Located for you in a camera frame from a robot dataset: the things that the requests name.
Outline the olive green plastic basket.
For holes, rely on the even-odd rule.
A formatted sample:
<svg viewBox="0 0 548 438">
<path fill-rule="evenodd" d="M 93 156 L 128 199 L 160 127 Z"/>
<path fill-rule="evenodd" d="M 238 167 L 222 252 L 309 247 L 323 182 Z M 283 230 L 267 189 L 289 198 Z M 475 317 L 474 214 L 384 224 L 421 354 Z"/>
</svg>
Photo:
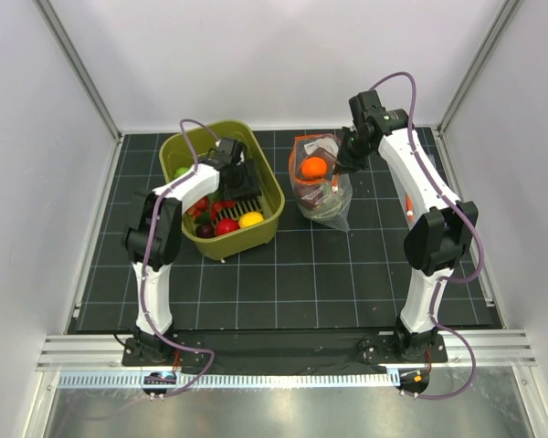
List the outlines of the olive green plastic basket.
<svg viewBox="0 0 548 438">
<path fill-rule="evenodd" d="M 246 154 L 255 164 L 261 195 L 252 200 L 238 202 L 233 208 L 222 210 L 217 217 L 221 219 L 231 216 L 237 219 L 244 213 L 259 211 L 264 220 L 249 228 L 209 239 L 200 238 L 195 234 L 194 219 L 186 215 L 182 225 L 184 237 L 193 242 L 204 257 L 216 261 L 269 243 L 278 231 L 279 218 L 285 206 L 285 195 L 254 131 L 242 121 L 221 120 L 209 124 L 206 130 L 192 129 L 188 131 L 188 136 L 200 157 L 209 151 L 215 136 L 236 139 L 246 145 Z"/>
</svg>

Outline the orange tangerine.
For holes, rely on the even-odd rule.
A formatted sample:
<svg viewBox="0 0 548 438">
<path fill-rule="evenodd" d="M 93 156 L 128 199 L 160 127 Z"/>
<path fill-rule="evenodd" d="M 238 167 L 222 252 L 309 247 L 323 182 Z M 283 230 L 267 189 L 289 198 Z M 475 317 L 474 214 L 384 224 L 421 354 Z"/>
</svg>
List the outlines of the orange tangerine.
<svg viewBox="0 0 548 438">
<path fill-rule="evenodd" d="M 300 165 L 300 175 L 305 180 L 316 180 L 323 178 L 328 171 L 328 164 L 321 157 L 312 156 L 305 159 Z"/>
</svg>

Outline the clear zip bag orange zipper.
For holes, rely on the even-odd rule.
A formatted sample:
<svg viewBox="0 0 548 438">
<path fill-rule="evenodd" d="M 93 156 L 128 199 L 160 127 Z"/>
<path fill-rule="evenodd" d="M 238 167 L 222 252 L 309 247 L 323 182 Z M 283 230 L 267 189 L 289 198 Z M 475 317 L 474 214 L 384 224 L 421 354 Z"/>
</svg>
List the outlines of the clear zip bag orange zipper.
<svg viewBox="0 0 548 438">
<path fill-rule="evenodd" d="M 353 187 L 351 185 L 349 176 L 347 174 L 334 174 L 333 167 L 336 162 L 337 154 L 339 151 L 339 139 L 330 133 L 324 134 L 311 134 L 311 135 L 301 135 L 294 139 L 293 148 L 290 153 L 289 163 L 288 163 L 288 172 L 290 176 L 290 184 L 293 189 L 297 183 L 302 184 L 320 184 L 320 185 L 330 185 L 334 191 L 338 188 L 344 190 L 350 190 L 353 196 Z M 321 157 L 328 164 L 327 174 L 316 180 L 305 180 L 300 175 L 300 165 L 302 162 L 312 156 Z M 300 208 L 300 203 L 295 196 L 293 195 L 298 203 Z M 335 230 L 342 232 L 348 232 L 350 226 L 348 224 L 348 213 L 350 209 L 351 202 L 349 202 L 347 208 L 338 214 L 331 220 L 327 221 L 313 221 L 307 218 L 304 213 L 303 216 L 316 224 L 330 227 Z"/>
</svg>

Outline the dark red apple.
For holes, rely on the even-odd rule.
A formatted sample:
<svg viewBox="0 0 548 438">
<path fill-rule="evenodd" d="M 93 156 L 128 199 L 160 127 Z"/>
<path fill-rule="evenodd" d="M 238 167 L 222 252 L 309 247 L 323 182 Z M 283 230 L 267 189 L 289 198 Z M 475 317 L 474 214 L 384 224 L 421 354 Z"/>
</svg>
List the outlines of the dark red apple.
<svg viewBox="0 0 548 438">
<path fill-rule="evenodd" d="M 298 201 L 309 209 L 315 208 L 324 200 L 324 190 L 320 184 L 297 183 L 293 189 Z"/>
</svg>

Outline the netted green melon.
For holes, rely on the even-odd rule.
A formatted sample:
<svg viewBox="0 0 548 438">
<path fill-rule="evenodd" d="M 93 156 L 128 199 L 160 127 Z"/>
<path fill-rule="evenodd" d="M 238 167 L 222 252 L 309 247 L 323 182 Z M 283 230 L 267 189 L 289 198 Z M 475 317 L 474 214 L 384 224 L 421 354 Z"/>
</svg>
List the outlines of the netted green melon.
<svg viewBox="0 0 548 438">
<path fill-rule="evenodd" d="M 330 185 L 322 185 L 325 196 L 321 204 L 313 209 L 307 208 L 300 203 L 300 208 L 304 215 L 313 221 L 327 221 L 333 219 L 338 214 L 342 214 L 352 199 L 352 192 L 338 188 L 336 191 Z"/>
</svg>

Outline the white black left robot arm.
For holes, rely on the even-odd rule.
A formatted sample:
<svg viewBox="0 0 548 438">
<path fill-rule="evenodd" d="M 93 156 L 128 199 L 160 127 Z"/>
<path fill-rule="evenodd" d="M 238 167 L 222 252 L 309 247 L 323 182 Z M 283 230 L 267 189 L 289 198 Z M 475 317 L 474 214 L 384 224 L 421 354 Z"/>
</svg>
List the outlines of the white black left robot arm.
<svg viewBox="0 0 548 438">
<path fill-rule="evenodd" d="M 138 284 L 133 342 L 155 365 L 168 363 L 175 353 L 169 283 L 185 211 L 213 193 L 236 201 L 261 194 L 254 162 L 242 141 L 221 138 L 206 155 L 193 159 L 173 181 L 134 195 L 123 239 Z"/>
</svg>

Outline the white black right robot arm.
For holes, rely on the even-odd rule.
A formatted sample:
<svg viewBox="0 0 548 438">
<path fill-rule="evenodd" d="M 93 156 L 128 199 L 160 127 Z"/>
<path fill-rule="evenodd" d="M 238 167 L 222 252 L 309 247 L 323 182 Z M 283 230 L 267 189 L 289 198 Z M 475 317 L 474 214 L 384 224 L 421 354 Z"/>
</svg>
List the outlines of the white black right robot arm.
<svg viewBox="0 0 548 438">
<path fill-rule="evenodd" d="M 403 248 L 411 277 L 390 345 L 404 361 L 424 357 L 437 343 L 437 313 L 444 289 L 469 250 L 479 216 L 448 187 L 417 146 L 416 131 L 402 109 L 386 109 L 374 90 L 350 98 L 353 125 L 342 131 L 334 173 L 363 170 L 372 154 L 388 165 L 409 231 Z"/>
</svg>

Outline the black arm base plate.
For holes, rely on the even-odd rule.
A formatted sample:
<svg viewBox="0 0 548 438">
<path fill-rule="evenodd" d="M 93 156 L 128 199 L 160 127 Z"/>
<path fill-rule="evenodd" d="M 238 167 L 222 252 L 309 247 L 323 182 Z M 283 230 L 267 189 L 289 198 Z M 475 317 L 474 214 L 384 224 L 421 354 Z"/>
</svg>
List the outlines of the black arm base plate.
<svg viewBox="0 0 548 438">
<path fill-rule="evenodd" d="M 310 370 L 347 370 L 360 365 L 379 366 L 395 363 L 444 364 L 448 354 L 443 337 L 429 334 L 417 343 L 406 345 L 390 331 L 368 328 L 265 329 L 265 330 L 179 330 L 173 345 L 184 348 L 181 363 L 189 369 L 202 368 L 209 362 L 208 352 L 216 356 L 214 373 L 299 374 Z M 148 366 L 170 364 L 142 354 L 126 340 L 122 364 Z"/>
</svg>

